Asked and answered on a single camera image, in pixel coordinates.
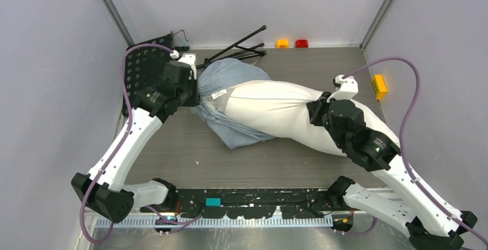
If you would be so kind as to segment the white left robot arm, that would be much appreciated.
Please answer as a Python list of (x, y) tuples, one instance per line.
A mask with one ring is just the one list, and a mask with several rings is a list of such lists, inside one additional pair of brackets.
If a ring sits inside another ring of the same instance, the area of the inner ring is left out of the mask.
[(83, 206), (117, 224), (132, 210), (156, 205), (169, 212), (177, 203), (176, 187), (154, 178), (127, 185), (129, 170), (140, 152), (179, 107), (199, 102), (194, 56), (164, 65), (154, 85), (140, 90), (123, 129), (98, 163), (87, 174), (76, 173), (71, 185)]

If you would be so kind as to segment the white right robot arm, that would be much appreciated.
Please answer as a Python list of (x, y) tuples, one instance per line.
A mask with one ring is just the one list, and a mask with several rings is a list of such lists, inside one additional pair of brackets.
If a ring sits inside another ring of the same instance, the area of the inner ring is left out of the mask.
[(322, 127), (354, 164), (387, 184), (402, 204), (340, 176), (330, 187), (331, 207), (363, 210), (403, 233), (416, 249), (463, 249), (477, 216), (436, 193), (405, 161), (398, 137), (368, 107), (326, 92), (306, 105), (310, 123)]

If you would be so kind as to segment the white pillow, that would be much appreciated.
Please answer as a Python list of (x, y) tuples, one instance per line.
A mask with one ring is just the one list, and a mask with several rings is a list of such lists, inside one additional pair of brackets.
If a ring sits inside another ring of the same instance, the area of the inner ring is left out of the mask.
[(343, 156), (324, 127), (310, 123), (307, 103), (321, 91), (283, 81), (248, 81), (210, 95), (231, 122), (276, 138), (293, 139), (314, 150)]

